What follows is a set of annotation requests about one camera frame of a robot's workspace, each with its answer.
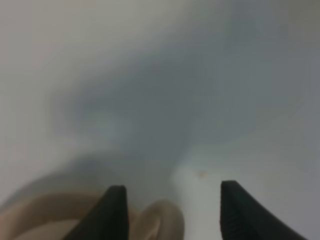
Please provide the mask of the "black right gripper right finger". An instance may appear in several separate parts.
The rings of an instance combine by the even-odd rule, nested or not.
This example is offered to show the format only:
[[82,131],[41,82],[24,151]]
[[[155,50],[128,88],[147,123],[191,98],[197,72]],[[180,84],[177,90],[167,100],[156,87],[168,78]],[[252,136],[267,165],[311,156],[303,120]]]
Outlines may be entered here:
[[304,240],[263,207],[237,181],[220,185],[220,232],[223,240]]

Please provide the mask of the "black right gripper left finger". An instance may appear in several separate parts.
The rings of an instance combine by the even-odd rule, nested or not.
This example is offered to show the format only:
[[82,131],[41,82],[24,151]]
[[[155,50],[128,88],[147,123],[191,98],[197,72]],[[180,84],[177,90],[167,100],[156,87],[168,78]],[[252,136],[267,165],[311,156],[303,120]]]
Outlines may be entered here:
[[66,240],[128,240],[127,189],[113,185],[89,213],[65,236]]

